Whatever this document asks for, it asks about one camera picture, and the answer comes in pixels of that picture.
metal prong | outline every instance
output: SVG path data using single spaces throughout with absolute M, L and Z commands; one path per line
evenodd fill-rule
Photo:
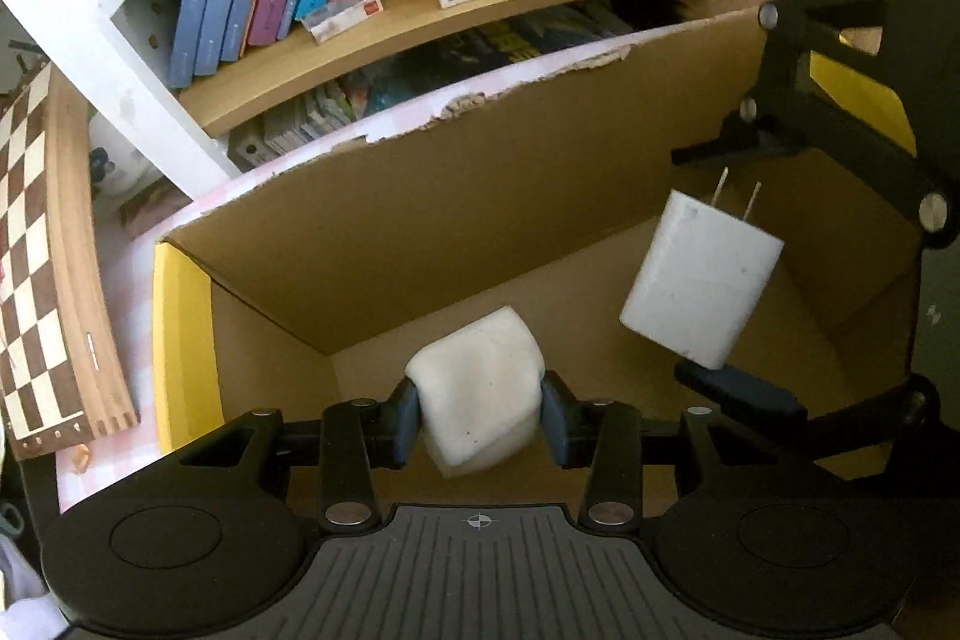
M 754 204 L 757 203 L 757 194 L 760 193 L 760 183 L 757 183 L 754 186 L 754 192 L 750 195 L 750 201 L 747 202 L 747 209 L 743 213 L 743 223 L 747 223 L 750 220 L 750 213 L 754 210 Z
M 724 183 L 727 181 L 727 175 L 730 174 L 730 167 L 723 167 L 723 175 L 720 175 L 720 182 L 717 183 L 717 190 L 713 192 L 713 199 L 710 199 L 712 207 L 717 206 L 717 199 L 720 199 L 720 193 L 723 191 Z

torn cardboard edge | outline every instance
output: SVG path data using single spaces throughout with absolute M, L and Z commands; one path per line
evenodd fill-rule
M 717 20 L 727 17 L 737 17 L 743 14 L 745 13 L 730 12 L 726 15 L 721 15 L 717 18 Z M 755 10 L 751 10 L 750 14 L 755 15 Z M 430 92 L 430 94 L 421 95 L 421 97 L 417 97 L 409 102 L 399 104 L 389 110 L 378 112 L 375 115 L 362 119 L 361 121 L 357 121 L 356 124 L 347 126 L 347 128 L 344 129 L 344 131 L 354 131 L 356 133 L 355 136 L 341 139 L 341 134 L 332 134 L 330 135 L 331 137 L 334 137 L 332 140 L 330 138 L 317 140 L 314 143 L 310 143 L 310 145 L 304 145 L 303 148 L 299 148 L 299 150 L 296 150 L 294 153 L 289 153 L 285 156 L 282 156 L 275 162 L 258 167 L 256 170 L 253 170 L 253 172 L 248 172 L 246 175 L 243 175 L 237 180 L 233 181 L 234 185 L 237 187 L 232 189 L 224 201 L 214 207 L 209 208 L 208 210 L 205 210 L 195 218 L 192 218 L 189 223 L 193 223 L 195 220 L 200 220 L 205 215 L 208 215 L 210 212 L 219 209 L 222 205 L 227 204 L 230 201 L 241 199 L 243 196 L 246 196 L 246 194 L 249 194 L 251 191 L 262 187 L 270 180 L 277 176 L 283 175 L 285 172 L 296 170 L 298 167 L 310 164 L 319 160 L 320 158 L 330 155 L 331 153 L 339 153 L 343 152 L 344 150 L 355 149 L 358 148 L 358 146 L 363 145 L 376 145 L 376 143 L 384 142 L 384 140 L 395 139 L 397 137 L 405 136 L 406 134 L 414 133 L 415 131 L 429 129 L 438 121 L 452 121 L 453 119 L 457 119 L 459 116 L 464 114 L 464 112 L 468 112 L 469 110 L 480 106 L 488 105 L 491 102 L 502 100 L 502 98 L 506 97 L 506 95 L 510 95 L 512 91 L 521 89 L 525 86 L 555 79 L 556 77 L 562 76 L 570 71 L 582 71 L 590 70 L 591 68 L 600 68 L 601 66 L 606 66 L 614 61 L 624 60 L 625 58 L 629 57 L 631 51 L 636 47 L 642 47 L 648 42 L 659 39 L 662 36 L 668 36 L 676 31 L 699 28 L 706 23 L 709 23 L 709 20 L 690 20 L 686 23 L 666 25 L 663 28 L 652 28 L 646 31 L 636 31 L 635 33 L 611 37 L 611 39 L 604 39 L 600 42 L 579 44 L 577 47 L 570 47 L 569 49 L 559 50 L 558 52 L 544 54 L 535 60 L 538 62 L 544 62 L 546 64 L 552 64 L 554 62 L 557 64 L 555 67 L 549 68 L 548 71 L 544 71 L 543 73 L 531 78 L 520 78 L 517 81 L 512 81 L 510 84 L 500 87 L 494 92 L 469 91 L 464 95 L 456 95 L 456 97 L 451 97 L 447 102 L 445 102 L 445 104 L 440 107 L 439 110 L 429 108 L 429 104 L 427 103 L 427 105 L 424 106 L 424 118 L 421 119 L 421 121 L 418 121 L 416 125 L 406 125 L 400 129 L 395 127 L 386 127 L 388 125 L 393 126 L 394 124 L 390 124 L 389 122 L 391 116 L 402 111 L 405 106 L 409 104 L 429 102 L 430 98 L 435 97 L 435 95 L 443 95 L 445 92 L 456 90 L 459 86 L 466 87 L 469 83 L 474 83 L 476 81 L 483 80 L 484 78 L 490 78 L 495 74 L 505 74 L 510 73 L 510 71 L 522 71 L 525 68 L 529 68 L 532 62 L 522 61 L 520 63 L 510 64 L 509 66 L 480 74 L 478 77 L 472 77 L 460 83 L 438 88 L 437 90 Z M 594 50 L 597 49 L 601 49 L 601 52 L 594 52 Z M 578 55 L 581 53 L 590 54 L 583 54 L 582 57 L 578 57 Z M 328 147 L 323 146 L 324 140 L 326 140 L 328 143 L 333 142 L 333 144 Z M 263 179 L 264 172 L 270 172 L 270 175 L 267 179 Z M 244 180 L 248 181 L 246 187 L 243 185 Z

pink checkered cloth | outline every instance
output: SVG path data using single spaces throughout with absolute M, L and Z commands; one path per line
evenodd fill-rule
M 160 457 L 152 385 L 152 271 L 154 245 L 173 229 L 200 218 L 211 210 L 271 179 L 325 155 L 350 139 L 366 137 L 368 142 L 400 136 L 428 124 L 443 114 L 451 102 L 466 95 L 494 97 L 517 85 L 553 76 L 570 68 L 584 68 L 625 57 L 631 44 L 661 35 L 664 30 L 629 34 L 603 42 L 554 52 L 529 61 L 441 88 L 385 112 L 377 113 L 304 145 L 277 161 L 258 167 L 194 201 L 168 220 L 130 242 L 118 225 L 98 226 L 97 242 L 102 259 L 104 296 L 113 326 L 113 336 L 130 385 L 140 425 L 89 444 L 90 462 L 77 474 L 72 452 L 56 454 L 56 484 L 61 510 L 100 491 Z

white power adapter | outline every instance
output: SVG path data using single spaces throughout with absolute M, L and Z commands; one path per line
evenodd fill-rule
M 707 369 L 720 369 L 784 243 L 712 204 L 672 191 L 620 314 L 628 329 Z

round black disc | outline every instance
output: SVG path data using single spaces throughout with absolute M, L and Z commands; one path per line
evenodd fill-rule
M 853 495 L 774 497 L 696 491 L 664 515 L 654 549 L 680 595 L 728 626 L 779 637 L 891 618 L 916 571 L 894 511 Z
M 43 570 L 67 617 L 105 634 L 228 627 L 270 603 L 304 559 L 301 525 L 267 494 L 97 499 L 53 525 Z

